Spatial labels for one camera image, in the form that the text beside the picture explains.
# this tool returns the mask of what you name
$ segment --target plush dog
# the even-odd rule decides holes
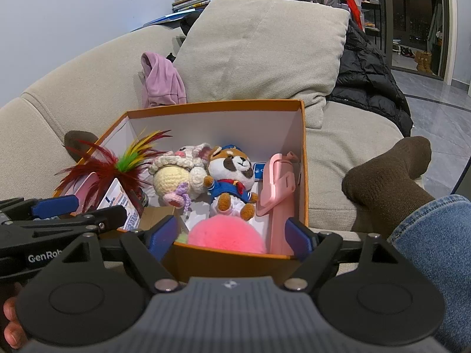
[[[231,144],[215,147],[209,155],[208,173],[204,186],[211,194],[210,216],[224,214],[245,221],[252,219],[258,195],[250,192],[255,176],[248,156]]]

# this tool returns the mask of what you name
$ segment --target red scarf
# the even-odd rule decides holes
[[[352,12],[353,20],[359,26],[359,28],[363,30],[363,27],[361,26],[360,10],[356,5],[355,0],[347,0],[347,4]]]
[[[238,180],[234,180],[234,179],[221,179],[221,180],[218,180],[218,182],[223,182],[223,183],[230,183],[230,184],[233,184],[235,187],[237,187],[237,192],[239,194],[243,194],[243,190],[246,189],[246,187],[241,183],[239,182]]]

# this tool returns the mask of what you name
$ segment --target finger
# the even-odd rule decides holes
[[[17,322],[9,323],[3,335],[5,336],[6,342],[8,342],[13,349],[22,348],[28,341],[23,328],[21,328],[20,324]]]
[[[23,286],[20,283],[15,283],[15,294],[20,293],[22,289],[23,289]]]
[[[9,321],[17,321],[15,310],[16,297],[10,297],[3,304],[3,314]]]

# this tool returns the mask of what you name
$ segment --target cardboard box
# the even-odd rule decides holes
[[[300,162],[294,166],[298,182],[295,216],[308,224],[306,127],[302,101],[220,101],[128,111],[97,143],[116,155],[122,155],[133,140],[155,130],[171,130],[169,135],[172,137],[159,140],[155,145],[161,151],[176,151],[182,146],[204,142],[211,146],[235,144],[249,156],[252,163],[268,162],[276,153],[287,154],[292,151],[300,158]],[[152,183],[151,175],[143,176],[143,179]],[[260,192],[260,188],[261,184],[256,182],[252,191]],[[149,185],[144,191],[149,196],[149,205],[159,207],[153,186]],[[202,194],[192,203],[189,216],[181,217],[184,227],[191,229],[208,216],[208,198],[208,195]],[[168,212],[174,213],[175,209],[147,208],[143,214],[143,224],[150,228],[165,216],[163,213]],[[269,234],[269,215],[256,217],[249,223],[262,237],[266,238]],[[177,279],[184,282],[191,276],[272,276],[280,283],[298,266],[298,261],[290,256],[247,254],[178,242],[174,243],[163,263]]]
[[[181,214],[175,207],[153,207],[148,206],[144,208],[144,212],[141,216],[141,221],[139,222],[139,228],[141,230],[147,231],[150,230],[154,225],[161,221],[167,215],[173,215],[177,218],[179,225],[179,232],[188,232],[185,226],[185,222],[181,219]],[[118,238],[122,235],[121,231],[108,231],[102,234],[100,237],[102,239],[109,238]]]

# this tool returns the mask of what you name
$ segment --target pink pom pom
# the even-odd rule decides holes
[[[267,253],[255,229],[239,217],[216,215],[197,223],[188,234],[188,244],[255,254]]]

